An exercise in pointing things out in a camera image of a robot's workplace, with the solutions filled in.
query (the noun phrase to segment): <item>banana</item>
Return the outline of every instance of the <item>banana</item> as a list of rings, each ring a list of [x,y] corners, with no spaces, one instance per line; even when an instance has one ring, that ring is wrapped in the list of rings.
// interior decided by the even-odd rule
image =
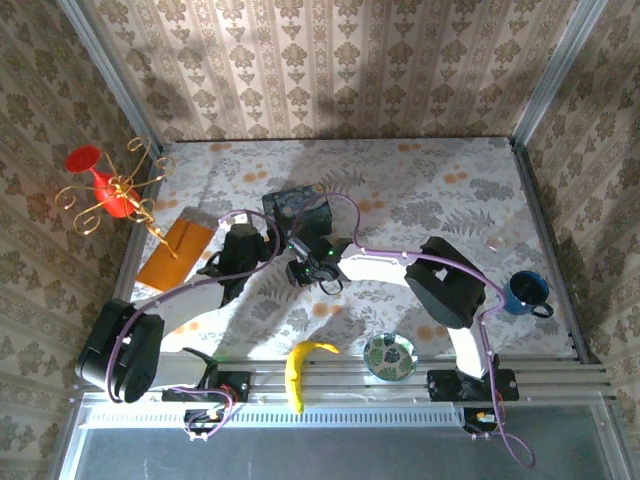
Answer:
[[[304,341],[296,345],[287,357],[287,365],[284,369],[284,388],[287,391],[289,405],[297,414],[304,412],[302,386],[300,385],[302,364],[307,354],[316,348],[324,348],[331,353],[340,353],[340,350],[330,343]]]

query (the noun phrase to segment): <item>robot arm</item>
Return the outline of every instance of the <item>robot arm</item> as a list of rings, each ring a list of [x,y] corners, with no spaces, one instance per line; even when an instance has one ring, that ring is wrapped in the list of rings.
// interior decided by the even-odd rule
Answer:
[[[411,288],[425,310],[438,323],[445,326],[456,351],[457,367],[462,375],[482,380],[488,371],[488,360],[483,348],[479,325],[474,314],[485,300],[484,285],[472,276],[435,262],[386,258],[364,254],[350,241],[332,245],[328,240],[305,231],[289,238],[288,246],[297,260],[287,266],[292,285],[337,281],[377,280]],[[112,375],[112,390],[116,398],[131,403],[149,388],[175,382],[176,372],[163,371],[162,340],[169,333],[192,318],[224,307],[236,298],[246,283],[247,276],[219,282],[201,282],[226,275],[250,272],[271,255],[273,247],[260,233],[247,224],[235,224],[225,237],[223,250],[212,257],[198,276],[187,282],[197,288],[183,285],[162,294],[162,302],[147,308],[130,330],[123,347],[117,354]],[[469,268],[475,267],[450,244],[432,237],[423,246],[423,253],[448,258]],[[111,300],[103,308],[96,326],[85,344],[76,365],[76,373],[101,389],[106,389],[107,363],[123,325],[136,311],[136,306],[121,300]],[[180,383],[194,384],[209,368],[213,359],[203,366],[189,363],[182,370]]]
[[[376,280],[411,288],[427,313],[447,328],[458,370],[475,379],[487,374],[487,356],[479,325],[473,318],[485,300],[484,284],[479,280],[434,262],[364,254],[348,240],[331,245],[305,231],[289,239],[289,246],[298,256],[287,267],[289,281],[294,285]],[[422,251],[477,270],[442,238],[431,237]]]
[[[251,272],[259,262],[267,260],[271,247],[264,241],[258,230],[248,224],[234,224],[225,237],[224,248],[212,257],[207,265],[198,271],[186,284],[164,292],[162,302],[145,309],[135,321],[117,353],[111,379],[112,393],[127,403],[138,400],[154,382],[161,370],[162,379],[174,378],[162,372],[164,362],[161,351],[162,340],[176,328],[192,318],[222,308],[238,297],[248,276],[225,280],[228,275]],[[155,299],[144,300],[144,304]],[[106,372],[116,340],[124,325],[140,305],[113,299],[100,312],[89,338],[76,364],[76,374],[102,390],[106,390]],[[181,383],[193,384],[194,378],[202,376],[205,367],[213,364],[212,359],[190,363],[183,370]]]

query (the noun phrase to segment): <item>small plate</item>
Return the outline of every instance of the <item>small plate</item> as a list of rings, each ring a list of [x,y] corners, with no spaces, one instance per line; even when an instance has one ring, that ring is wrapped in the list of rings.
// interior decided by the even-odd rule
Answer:
[[[385,382],[400,382],[418,367],[418,351],[397,333],[380,333],[371,337],[364,346],[363,356],[369,371]]]

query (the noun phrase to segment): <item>damask wallpaper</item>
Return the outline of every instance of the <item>damask wallpaper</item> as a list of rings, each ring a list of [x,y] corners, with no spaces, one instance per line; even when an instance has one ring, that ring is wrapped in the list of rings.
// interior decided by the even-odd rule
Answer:
[[[44,478],[75,359],[113,291],[130,230],[109,218],[91,236],[73,230],[74,212],[53,203],[79,180],[65,157],[96,144],[122,166],[133,135],[55,2],[0,0],[2,479]]]
[[[578,320],[640,449],[640,2],[608,3],[527,147]]]
[[[576,1],[90,0],[162,143],[507,136]]]

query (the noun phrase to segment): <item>floral table cover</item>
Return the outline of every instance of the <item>floral table cover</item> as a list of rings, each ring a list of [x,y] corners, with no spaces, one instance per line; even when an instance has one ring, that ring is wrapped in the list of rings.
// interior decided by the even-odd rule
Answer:
[[[549,279],[547,266],[507,139],[316,140],[175,144],[165,152],[178,164],[163,183],[156,208],[167,231],[179,216],[204,225],[236,208],[262,210],[265,193],[322,183],[348,194],[363,214],[365,245],[416,250],[437,235],[459,249],[485,274],[504,285],[515,272],[532,269]],[[349,237],[353,209],[330,199],[331,239]],[[524,215],[531,237],[499,263],[482,257],[484,233]],[[193,269],[200,268],[224,239],[220,230]],[[157,246],[147,238],[140,266]],[[375,333],[395,331],[422,356],[448,356],[453,348],[439,326],[406,288],[378,282],[345,285],[329,296],[318,286],[294,288],[285,276],[290,254],[252,276],[239,299],[201,315],[168,339],[232,357],[281,358],[302,340],[331,342],[360,355]],[[136,283],[133,300],[157,292]],[[487,291],[485,305],[496,297]],[[574,357],[554,285],[550,319],[501,313],[489,323],[492,345],[509,355]]]

